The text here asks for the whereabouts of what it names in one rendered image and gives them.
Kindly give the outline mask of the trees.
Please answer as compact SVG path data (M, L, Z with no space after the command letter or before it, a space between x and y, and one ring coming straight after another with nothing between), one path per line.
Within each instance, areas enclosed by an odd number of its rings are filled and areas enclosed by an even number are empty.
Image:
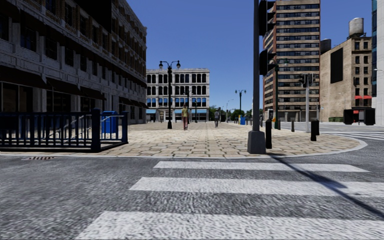
M226 122L227 120L228 121L234 121L236 122L239 118L239 115L241 115L242 117L245 118L246 121L252 121L253 117L252 117L252 110L248 110L247 112L244 112L243 110L239 110L239 109L228 109L228 112L226 109L224 109L223 107L219 107L219 106L216 106L216 105L211 105L208 109L208 120L209 121L215 121L215 112L216 110L218 110L219 114L220 114L220 121L221 122Z

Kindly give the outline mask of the grey stone building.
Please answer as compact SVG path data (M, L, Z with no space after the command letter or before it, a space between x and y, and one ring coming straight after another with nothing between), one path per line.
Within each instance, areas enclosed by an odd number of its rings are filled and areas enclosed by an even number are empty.
M0 113L146 118L147 29L127 0L0 0Z

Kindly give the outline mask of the tan banded tower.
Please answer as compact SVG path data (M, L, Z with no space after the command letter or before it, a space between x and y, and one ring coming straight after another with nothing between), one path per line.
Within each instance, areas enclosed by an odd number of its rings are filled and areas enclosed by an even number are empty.
M278 60L278 120L306 120L306 89L299 82L301 74L313 73L309 86L309 117L316 118L320 87L320 12L321 0L269 0L274 5L270 23L274 24L263 37L263 49L276 53ZM263 77L263 111L269 115L275 107L275 73Z

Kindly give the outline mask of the black bus shelter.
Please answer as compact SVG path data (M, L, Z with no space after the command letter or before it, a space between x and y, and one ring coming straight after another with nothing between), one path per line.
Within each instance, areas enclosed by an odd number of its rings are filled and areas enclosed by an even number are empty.
M376 124L376 110L372 107L355 107L343 110L343 123L351 125L352 123L363 122L367 126Z

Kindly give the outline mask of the glass tower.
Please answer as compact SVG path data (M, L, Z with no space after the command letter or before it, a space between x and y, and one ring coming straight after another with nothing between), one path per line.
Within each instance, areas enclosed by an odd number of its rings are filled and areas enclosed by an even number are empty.
M371 0L372 7L372 107L375 123L384 126L384 0Z

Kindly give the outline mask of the traffic light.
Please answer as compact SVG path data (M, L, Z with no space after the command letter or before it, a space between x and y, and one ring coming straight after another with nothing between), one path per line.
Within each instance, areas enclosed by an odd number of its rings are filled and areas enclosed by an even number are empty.
M253 104L252 104L252 130L248 133L247 151L250 154L265 154L265 133L260 131L260 75L265 75L269 69L268 54L260 52L260 36L264 36L273 29L274 24L268 23L275 13L268 12L274 6L273 1L253 0Z
M302 87L305 88L305 132L310 132L310 124L309 124L309 102L310 102L310 85L313 83L314 74L313 73L302 73L300 75L299 82Z

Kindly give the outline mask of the white stone building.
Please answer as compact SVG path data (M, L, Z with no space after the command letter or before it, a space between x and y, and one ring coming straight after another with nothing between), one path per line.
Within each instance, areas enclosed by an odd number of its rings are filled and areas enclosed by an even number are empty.
M182 121L182 108L186 104L190 122L205 122L209 118L209 82L207 68L180 68L172 70L171 121ZM148 69L146 119L151 122L168 122L168 71Z

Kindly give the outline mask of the dark stairway railing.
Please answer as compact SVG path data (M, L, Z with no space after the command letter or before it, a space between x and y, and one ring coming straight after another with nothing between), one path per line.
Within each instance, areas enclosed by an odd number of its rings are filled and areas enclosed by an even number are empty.
M128 143L129 113L118 113L116 133L101 133L101 111L0 112L0 150L85 149L97 153Z

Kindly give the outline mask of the tan brick building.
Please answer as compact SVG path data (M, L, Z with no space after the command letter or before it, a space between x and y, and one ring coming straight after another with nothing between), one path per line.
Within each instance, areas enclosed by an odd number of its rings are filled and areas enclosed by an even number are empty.
M348 36L337 46L330 39L320 42L319 119L344 120L344 110L372 106L372 38L364 19L348 23Z

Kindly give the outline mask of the blue letter box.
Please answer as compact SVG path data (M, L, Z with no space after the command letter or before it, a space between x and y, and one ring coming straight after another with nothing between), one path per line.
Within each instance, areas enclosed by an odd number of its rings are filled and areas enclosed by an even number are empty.
M119 117L116 111L103 111L101 113L101 133L115 134L118 130Z

